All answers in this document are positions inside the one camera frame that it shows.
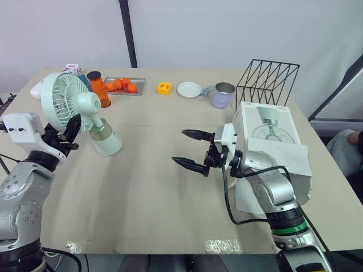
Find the metal wire basket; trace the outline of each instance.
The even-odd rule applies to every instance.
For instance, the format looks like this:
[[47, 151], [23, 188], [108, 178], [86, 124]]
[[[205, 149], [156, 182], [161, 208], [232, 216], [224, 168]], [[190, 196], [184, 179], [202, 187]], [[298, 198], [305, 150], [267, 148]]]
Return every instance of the metal wire basket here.
[[236, 109], [241, 101], [285, 106], [299, 67], [299, 64], [253, 59], [236, 86]]

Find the white plate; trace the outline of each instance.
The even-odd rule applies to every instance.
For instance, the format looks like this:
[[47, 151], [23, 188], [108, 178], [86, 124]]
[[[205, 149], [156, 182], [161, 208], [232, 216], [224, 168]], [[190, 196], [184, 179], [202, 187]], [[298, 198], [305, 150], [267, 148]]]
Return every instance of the white plate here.
[[176, 90], [184, 98], [194, 98], [200, 95], [202, 87], [194, 82], [183, 82], [177, 86]]

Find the black bottle cap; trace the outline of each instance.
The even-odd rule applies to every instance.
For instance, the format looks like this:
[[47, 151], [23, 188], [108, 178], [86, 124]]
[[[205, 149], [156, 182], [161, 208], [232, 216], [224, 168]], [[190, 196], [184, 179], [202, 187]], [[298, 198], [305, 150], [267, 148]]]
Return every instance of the black bottle cap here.
[[95, 80], [101, 77], [101, 73], [98, 71], [89, 72], [87, 74], [87, 78], [91, 80]]

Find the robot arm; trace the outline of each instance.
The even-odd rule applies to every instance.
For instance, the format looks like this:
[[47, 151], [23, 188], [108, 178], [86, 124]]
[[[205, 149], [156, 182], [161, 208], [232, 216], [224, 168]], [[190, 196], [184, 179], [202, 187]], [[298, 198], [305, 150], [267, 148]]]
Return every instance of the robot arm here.
[[43, 129], [36, 114], [8, 114], [2, 127], [29, 156], [18, 163], [0, 185], [0, 271], [43, 271], [40, 249], [43, 203], [79, 132], [81, 117], [74, 116], [64, 134], [49, 124]]
[[185, 130], [183, 134], [210, 142], [204, 165], [185, 158], [173, 159], [186, 169], [208, 176], [210, 167], [231, 167], [230, 175], [245, 177], [266, 214], [275, 244], [281, 251], [278, 262], [281, 271], [332, 271], [318, 239], [307, 225], [294, 195], [286, 171], [284, 176], [275, 160], [264, 152], [235, 149], [237, 135], [232, 124], [225, 124], [216, 133]]

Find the table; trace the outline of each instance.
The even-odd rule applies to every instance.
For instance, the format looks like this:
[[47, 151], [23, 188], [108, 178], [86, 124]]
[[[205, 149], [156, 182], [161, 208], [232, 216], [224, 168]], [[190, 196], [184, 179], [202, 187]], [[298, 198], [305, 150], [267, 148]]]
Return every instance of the table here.
[[[276, 253], [268, 224], [232, 224], [217, 169], [211, 169], [205, 178], [171, 160], [172, 156], [183, 156], [202, 163], [208, 143], [180, 132], [214, 132], [217, 126], [231, 122], [233, 116], [231, 107], [217, 109], [209, 100], [180, 97], [175, 91], [177, 84], [236, 84], [242, 70], [96, 70], [104, 78], [144, 77], [145, 93], [111, 95], [112, 105], [100, 109], [100, 115], [123, 140], [116, 155], [99, 156], [87, 133], [77, 136], [75, 142], [80, 148], [58, 166], [44, 203], [43, 245], [76, 253], [199, 254], [210, 252], [206, 245], [219, 241], [240, 246], [235, 251], [222, 251], [225, 253]], [[29, 90], [54, 71], [60, 69], [39, 72], [6, 113], [37, 112], [45, 125], [40, 102], [30, 96]], [[160, 81], [173, 84], [170, 96], [156, 94]], [[291, 99], [288, 106], [301, 142], [309, 148], [313, 192], [304, 205], [306, 213], [331, 250], [363, 248], [359, 200]], [[0, 142], [2, 154], [25, 158], [25, 152], [7, 134], [0, 134]], [[5, 162], [10, 168], [14, 166]], [[233, 195], [230, 192], [235, 217], [249, 218], [249, 214], [236, 211]]]

